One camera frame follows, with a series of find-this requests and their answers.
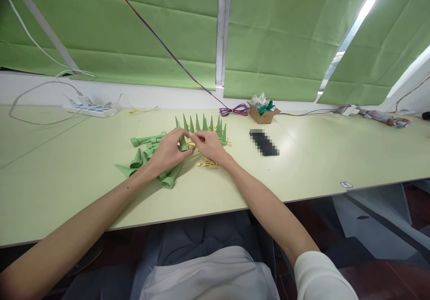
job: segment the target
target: power strip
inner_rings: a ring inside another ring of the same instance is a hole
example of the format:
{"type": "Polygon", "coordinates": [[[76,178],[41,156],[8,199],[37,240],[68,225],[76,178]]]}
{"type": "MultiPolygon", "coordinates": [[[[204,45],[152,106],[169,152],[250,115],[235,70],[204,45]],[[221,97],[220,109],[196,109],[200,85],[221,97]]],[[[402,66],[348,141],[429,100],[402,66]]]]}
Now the power strip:
{"type": "Polygon", "coordinates": [[[63,106],[63,108],[71,113],[76,113],[79,112],[79,114],[83,114],[83,115],[90,115],[90,116],[97,116],[97,117],[103,117],[103,118],[107,118],[109,116],[113,116],[116,113],[118,113],[116,108],[112,108],[112,109],[102,109],[103,106],[102,105],[96,105],[96,106],[91,106],[91,107],[87,107],[84,106],[82,104],[77,105],[77,107],[72,107],[72,106],[63,106]]]}

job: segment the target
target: plastic bag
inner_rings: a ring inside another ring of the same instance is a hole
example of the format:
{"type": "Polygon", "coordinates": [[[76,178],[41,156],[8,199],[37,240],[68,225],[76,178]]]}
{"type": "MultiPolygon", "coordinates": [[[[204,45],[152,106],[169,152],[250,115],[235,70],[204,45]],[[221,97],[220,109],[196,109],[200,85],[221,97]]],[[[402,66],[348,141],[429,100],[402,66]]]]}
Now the plastic bag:
{"type": "Polygon", "coordinates": [[[266,98],[266,95],[264,93],[261,93],[260,97],[257,97],[257,95],[254,95],[251,98],[251,105],[256,109],[259,110],[260,107],[264,105],[268,105],[270,103],[270,100],[266,98]]]}

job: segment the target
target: black object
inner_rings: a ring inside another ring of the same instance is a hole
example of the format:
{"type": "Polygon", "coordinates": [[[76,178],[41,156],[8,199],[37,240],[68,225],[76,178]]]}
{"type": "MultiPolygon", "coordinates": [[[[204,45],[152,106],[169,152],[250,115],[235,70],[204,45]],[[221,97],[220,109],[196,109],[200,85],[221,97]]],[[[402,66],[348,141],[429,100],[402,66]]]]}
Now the black object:
{"type": "Polygon", "coordinates": [[[272,143],[272,140],[264,134],[263,130],[250,130],[249,135],[264,157],[279,155],[279,150],[272,143]]]}

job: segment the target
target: right hand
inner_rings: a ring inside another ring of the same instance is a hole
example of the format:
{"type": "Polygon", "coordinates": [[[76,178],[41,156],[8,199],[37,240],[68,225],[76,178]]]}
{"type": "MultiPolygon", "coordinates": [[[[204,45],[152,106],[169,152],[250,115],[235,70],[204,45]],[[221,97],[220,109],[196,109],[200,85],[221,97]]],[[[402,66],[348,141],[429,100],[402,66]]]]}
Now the right hand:
{"type": "Polygon", "coordinates": [[[221,166],[228,159],[229,155],[224,150],[216,132],[197,131],[196,134],[188,132],[188,137],[196,144],[199,152],[208,159],[220,163],[221,166]]]}

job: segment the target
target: cardboard box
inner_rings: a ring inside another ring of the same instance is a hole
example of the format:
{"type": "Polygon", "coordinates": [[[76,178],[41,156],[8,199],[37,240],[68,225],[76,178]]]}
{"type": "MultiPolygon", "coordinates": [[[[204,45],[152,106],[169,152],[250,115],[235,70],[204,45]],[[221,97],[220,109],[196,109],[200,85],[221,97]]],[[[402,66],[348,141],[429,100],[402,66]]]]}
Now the cardboard box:
{"type": "Polygon", "coordinates": [[[280,113],[281,111],[275,107],[274,111],[264,112],[263,115],[260,115],[258,110],[256,110],[251,104],[249,109],[249,115],[258,123],[258,124],[270,124],[272,123],[273,117],[280,113]]]}

